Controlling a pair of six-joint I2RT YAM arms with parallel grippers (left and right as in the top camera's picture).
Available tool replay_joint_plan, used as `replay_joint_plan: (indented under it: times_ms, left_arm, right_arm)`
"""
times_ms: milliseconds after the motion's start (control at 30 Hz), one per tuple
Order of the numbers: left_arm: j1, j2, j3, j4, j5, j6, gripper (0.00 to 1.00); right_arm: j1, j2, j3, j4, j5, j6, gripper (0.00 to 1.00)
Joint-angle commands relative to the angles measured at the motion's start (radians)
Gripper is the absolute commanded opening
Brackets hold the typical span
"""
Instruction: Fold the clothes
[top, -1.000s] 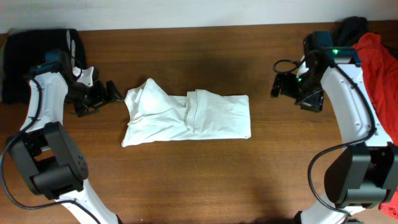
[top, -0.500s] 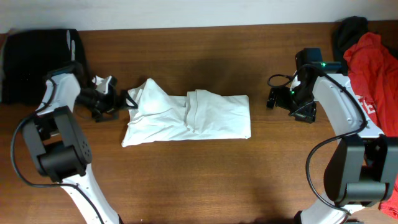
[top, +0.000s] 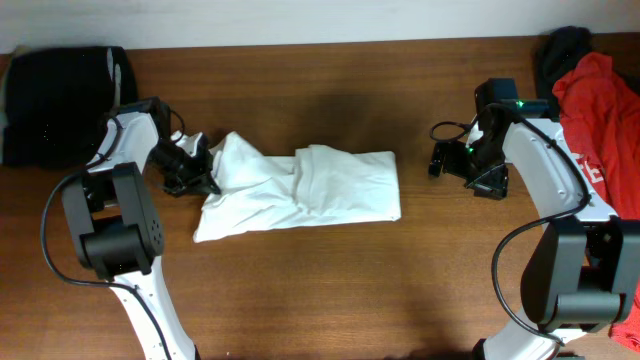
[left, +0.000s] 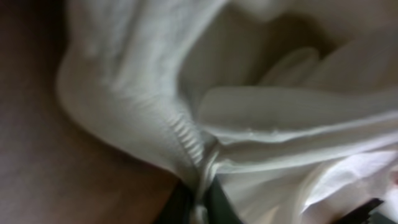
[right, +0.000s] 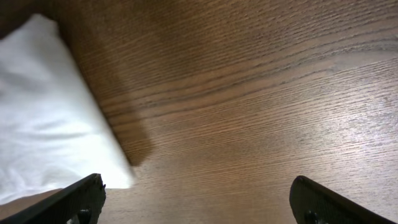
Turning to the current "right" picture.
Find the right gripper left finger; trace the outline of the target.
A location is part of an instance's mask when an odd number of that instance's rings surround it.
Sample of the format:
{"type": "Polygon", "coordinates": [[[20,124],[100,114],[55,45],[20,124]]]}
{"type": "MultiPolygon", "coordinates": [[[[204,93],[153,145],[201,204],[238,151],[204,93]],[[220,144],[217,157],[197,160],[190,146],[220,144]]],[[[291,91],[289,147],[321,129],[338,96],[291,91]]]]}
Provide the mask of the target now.
{"type": "Polygon", "coordinates": [[[106,200],[100,174],[91,174],[1,224],[97,224],[106,200]]]}

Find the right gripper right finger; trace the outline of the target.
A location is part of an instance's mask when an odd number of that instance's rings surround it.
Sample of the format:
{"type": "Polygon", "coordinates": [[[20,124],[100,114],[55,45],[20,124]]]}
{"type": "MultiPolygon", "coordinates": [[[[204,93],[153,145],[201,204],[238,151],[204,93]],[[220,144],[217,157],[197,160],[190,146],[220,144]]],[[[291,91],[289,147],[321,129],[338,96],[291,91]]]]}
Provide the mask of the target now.
{"type": "Polygon", "coordinates": [[[298,224],[396,224],[303,175],[292,182],[289,203],[298,224]]]}

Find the white t-shirt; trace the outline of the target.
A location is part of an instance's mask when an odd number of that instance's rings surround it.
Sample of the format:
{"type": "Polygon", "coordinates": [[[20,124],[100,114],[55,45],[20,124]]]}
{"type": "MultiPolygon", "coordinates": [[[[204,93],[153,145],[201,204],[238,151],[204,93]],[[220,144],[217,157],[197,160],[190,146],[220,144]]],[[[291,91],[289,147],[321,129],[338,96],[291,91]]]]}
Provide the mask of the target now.
{"type": "Polygon", "coordinates": [[[57,24],[35,14],[1,41],[1,203],[93,173],[111,189],[134,184],[57,24]]]}

